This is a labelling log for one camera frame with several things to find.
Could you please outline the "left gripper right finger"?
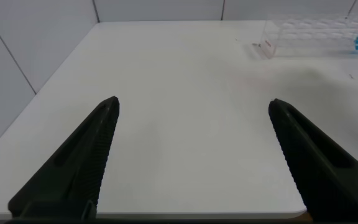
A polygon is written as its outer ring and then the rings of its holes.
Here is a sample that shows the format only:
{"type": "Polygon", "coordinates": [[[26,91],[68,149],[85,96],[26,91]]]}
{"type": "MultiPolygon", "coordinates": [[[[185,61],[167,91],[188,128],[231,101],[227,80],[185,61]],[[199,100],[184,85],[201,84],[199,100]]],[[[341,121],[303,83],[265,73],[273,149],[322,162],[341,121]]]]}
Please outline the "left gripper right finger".
{"type": "Polygon", "coordinates": [[[268,115],[296,187],[317,222],[358,222],[358,161],[291,104],[268,115]]]}

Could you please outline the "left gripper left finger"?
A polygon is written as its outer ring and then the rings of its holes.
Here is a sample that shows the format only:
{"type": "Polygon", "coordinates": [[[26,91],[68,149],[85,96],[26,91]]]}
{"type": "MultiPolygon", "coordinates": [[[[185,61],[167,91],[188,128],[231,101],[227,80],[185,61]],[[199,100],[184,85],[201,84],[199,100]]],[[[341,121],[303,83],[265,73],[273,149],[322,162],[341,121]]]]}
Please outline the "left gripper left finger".
{"type": "Polygon", "coordinates": [[[10,199],[13,218],[95,218],[119,109],[100,102],[10,199]]]}

